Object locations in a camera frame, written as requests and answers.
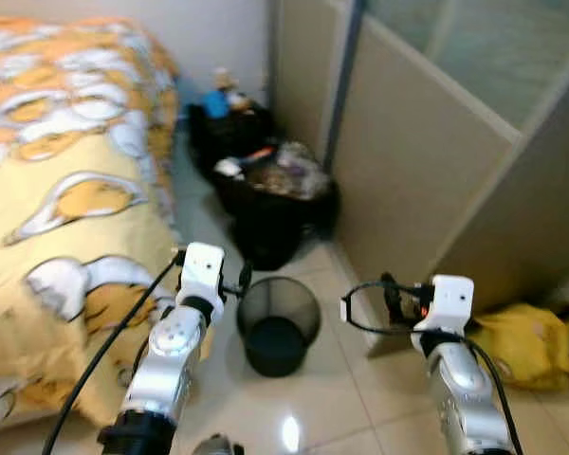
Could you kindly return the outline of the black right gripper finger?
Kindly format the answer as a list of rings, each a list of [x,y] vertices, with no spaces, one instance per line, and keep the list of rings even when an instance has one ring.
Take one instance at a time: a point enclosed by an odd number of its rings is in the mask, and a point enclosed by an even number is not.
[[[403,312],[401,308],[400,287],[392,273],[380,274],[381,289],[383,289],[383,299],[387,308],[387,318],[389,324],[402,324]]]

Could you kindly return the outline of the large black bag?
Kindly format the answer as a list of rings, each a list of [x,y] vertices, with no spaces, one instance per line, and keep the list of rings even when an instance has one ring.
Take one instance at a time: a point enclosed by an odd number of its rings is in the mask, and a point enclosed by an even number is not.
[[[277,270],[296,256],[306,238],[332,234],[341,194],[331,179],[331,190],[312,200],[255,190],[245,177],[231,179],[217,173],[211,182],[221,207],[232,218],[229,233],[243,259],[257,270]]]

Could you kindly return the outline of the black mesh waste bin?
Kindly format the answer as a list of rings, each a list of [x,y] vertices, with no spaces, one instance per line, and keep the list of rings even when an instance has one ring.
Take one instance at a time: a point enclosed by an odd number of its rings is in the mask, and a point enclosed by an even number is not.
[[[251,284],[235,320],[250,368],[265,377],[284,377],[303,366],[319,336],[318,298],[302,282],[271,276]]]

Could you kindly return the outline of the small white item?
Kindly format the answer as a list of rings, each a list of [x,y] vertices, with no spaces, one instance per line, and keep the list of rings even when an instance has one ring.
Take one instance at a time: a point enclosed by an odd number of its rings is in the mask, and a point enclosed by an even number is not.
[[[241,161],[236,157],[224,157],[212,165],[212,170],[220,176],[231,179],[243,179],[243,169]]]

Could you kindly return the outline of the grey brown patterned cloth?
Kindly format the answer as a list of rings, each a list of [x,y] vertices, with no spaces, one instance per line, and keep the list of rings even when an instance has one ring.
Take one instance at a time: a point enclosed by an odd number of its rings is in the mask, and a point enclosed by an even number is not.
[[[277,144],[271,155],[243,166],[243,176],[255,190],[297,200],[312,200],[331,191],[332,179],[296,140]]]

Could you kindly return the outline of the yellow crumpled bag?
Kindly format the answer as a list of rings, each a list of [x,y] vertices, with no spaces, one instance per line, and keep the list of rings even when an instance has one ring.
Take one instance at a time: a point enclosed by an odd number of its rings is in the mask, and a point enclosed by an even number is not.
[[[515,303],[471,318],[469,337],[491,356],[506,385],[569,390],[569,303]]]

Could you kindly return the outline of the beige partition cabinet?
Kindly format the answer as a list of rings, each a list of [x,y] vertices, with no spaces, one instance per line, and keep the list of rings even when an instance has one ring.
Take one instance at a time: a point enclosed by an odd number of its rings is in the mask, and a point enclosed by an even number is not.
[[[569,64],[514,127],[351,0],[326,161],[360,279],[475,282],[475,311],[569,278]]]

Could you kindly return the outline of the small black bag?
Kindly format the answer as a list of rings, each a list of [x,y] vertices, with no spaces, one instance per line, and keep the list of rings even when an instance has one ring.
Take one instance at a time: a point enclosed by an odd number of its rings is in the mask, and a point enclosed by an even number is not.
[[[215,177],[214,166],[224,157],[247,157],[277,142],[277,125],[262,105],[211,118],[201,104],[186,105],[190,156],[206,179]]]

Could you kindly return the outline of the robot leg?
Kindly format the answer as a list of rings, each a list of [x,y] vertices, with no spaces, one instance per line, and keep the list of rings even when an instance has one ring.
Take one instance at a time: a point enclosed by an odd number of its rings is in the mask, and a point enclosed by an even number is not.
[[[232,441],[229,436],[213,434],[198,442],[190,455],[246,455],[246,452],[242,444]]]

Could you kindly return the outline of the blue bottle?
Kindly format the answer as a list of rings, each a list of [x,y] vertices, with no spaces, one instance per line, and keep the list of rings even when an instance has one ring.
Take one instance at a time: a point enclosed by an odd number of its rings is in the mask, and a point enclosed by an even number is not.
[[[214,88],[203,97],[203,109],[207,118],[226,118],[229,115],[229,97],[224,88]]]

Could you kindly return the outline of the small tan bottle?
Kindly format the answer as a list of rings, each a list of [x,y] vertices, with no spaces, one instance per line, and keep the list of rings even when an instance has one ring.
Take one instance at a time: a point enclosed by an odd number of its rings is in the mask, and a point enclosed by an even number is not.
[[[214,74],[216,95],[232,110],[245,110],[251,107],[253,100],[238,88],[237,80],[224,66],[218,66]]]

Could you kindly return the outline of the yellow egg print blanket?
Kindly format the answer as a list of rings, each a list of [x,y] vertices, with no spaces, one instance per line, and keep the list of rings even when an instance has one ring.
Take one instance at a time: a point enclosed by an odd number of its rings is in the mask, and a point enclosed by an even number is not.
[[[174,303],[176,69],[129,19],[0,16],[0,430],[75,403],[119,411],[138,345]]]

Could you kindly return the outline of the beige door panel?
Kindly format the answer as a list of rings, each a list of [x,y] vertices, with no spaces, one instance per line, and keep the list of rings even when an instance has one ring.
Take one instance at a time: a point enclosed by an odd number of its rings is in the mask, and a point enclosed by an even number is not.
[[[285,137],[321,159],[331,130],[350,0],[273,0],[271,109]]]

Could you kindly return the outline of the frosted glass pane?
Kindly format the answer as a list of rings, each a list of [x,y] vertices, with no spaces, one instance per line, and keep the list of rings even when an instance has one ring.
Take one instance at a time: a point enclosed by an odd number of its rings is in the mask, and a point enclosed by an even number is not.
[[[569,0],[364,0],[511,126],[522,127],[569,64]]]

